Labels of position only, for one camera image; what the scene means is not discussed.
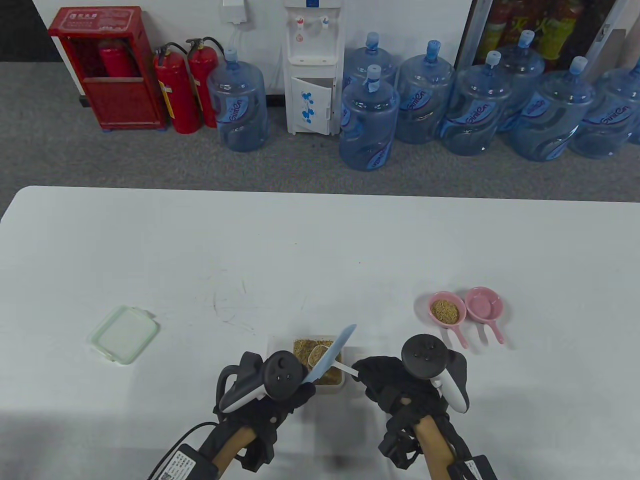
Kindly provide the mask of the person's right hand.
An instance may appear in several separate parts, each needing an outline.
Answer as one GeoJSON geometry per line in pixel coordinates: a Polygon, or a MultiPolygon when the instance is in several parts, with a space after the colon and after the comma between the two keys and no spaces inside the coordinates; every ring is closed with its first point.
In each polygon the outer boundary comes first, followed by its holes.
{"type": "Polygon", "coordinates": [[[411,375],[398,358],[371,356],[352,367],[366,396],[389,416],[378,451],[402,470],[423,455],[432,480],[450,480],[457,455],[469,451],[439,391],[430,381],[411,375]]]}

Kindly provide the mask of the person's left hand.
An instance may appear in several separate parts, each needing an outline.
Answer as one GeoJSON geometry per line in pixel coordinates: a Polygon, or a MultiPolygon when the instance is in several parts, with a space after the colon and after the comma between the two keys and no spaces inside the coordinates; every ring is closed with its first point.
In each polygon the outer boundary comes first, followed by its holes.
{"type": "Polygon", "coordinates": [[[254,473],[272,461],[278,428],[316,393],[307,374],[288,350],[277,350],[268,359],[247,351],[238,365],[221,371],[214,406],[219,425],[209,451],[219,474],[234,460],[254,473]]]}

